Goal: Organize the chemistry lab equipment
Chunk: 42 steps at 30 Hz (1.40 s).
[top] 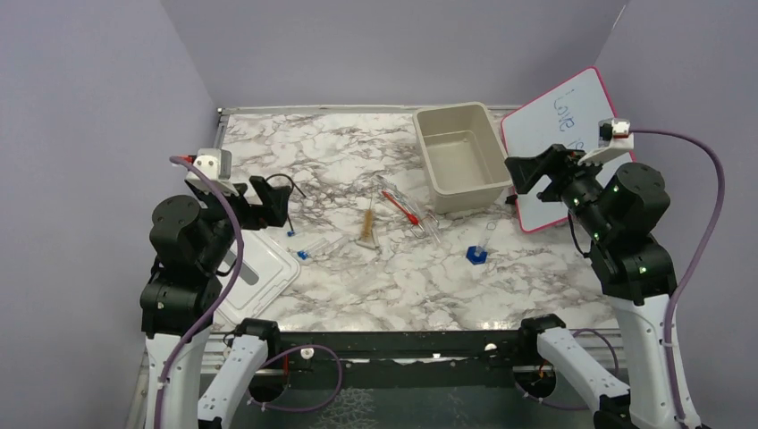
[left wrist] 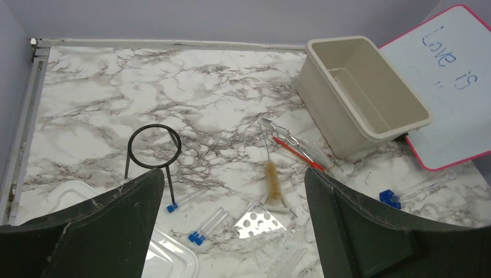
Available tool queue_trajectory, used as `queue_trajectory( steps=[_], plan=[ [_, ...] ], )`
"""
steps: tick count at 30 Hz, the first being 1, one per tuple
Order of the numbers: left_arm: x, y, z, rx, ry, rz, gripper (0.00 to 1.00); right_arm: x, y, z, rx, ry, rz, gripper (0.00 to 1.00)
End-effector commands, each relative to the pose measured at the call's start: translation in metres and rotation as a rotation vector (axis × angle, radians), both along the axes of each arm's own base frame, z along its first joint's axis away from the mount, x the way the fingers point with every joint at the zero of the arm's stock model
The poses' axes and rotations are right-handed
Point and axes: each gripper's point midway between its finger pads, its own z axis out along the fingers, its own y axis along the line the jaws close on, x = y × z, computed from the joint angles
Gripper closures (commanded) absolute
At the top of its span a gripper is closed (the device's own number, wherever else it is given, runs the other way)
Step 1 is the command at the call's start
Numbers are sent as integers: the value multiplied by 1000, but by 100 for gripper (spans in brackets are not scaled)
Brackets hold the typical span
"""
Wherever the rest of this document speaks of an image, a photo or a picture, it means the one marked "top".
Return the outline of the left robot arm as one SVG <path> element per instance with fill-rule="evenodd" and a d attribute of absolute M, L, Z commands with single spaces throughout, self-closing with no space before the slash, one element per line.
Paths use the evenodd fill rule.
<path fill-rule="evenodd" d="M 227 428 L 261 366 L 281 355 L 277 323 L 246 319 L 219 380 L 200 390 L 214 312 L 242 271 L 245 230 L 289 224 L 297 187 L 274 187 L 262 176 L 247 183 L 185 181 L 191 193 L 162 201 L 152 214 L 156 252 L 141 292 L 141 330 L 150 364 L 148 428 Z"/>

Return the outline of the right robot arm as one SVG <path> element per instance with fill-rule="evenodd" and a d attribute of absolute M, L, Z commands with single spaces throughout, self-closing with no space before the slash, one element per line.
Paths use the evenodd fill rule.
<path fill-rule="evenodd" d="M 561 202 L 591 239 L 589 259 L 619 326 L 628 379 L 622 382 L 585 351 L 555 316 L 525 320 L 516 339 L 529 364 L 547 360 L 584 400 L 597 428 L 699 428 L 677 350 L 670 305 L 677 288 L 668 251 L 652 231 L 670 204 L 652 167 L 622 164 L 606 185 L 599 164 L 561 145 L 505 162 L 515 190 L 539 180 L 543 202 Z"/>

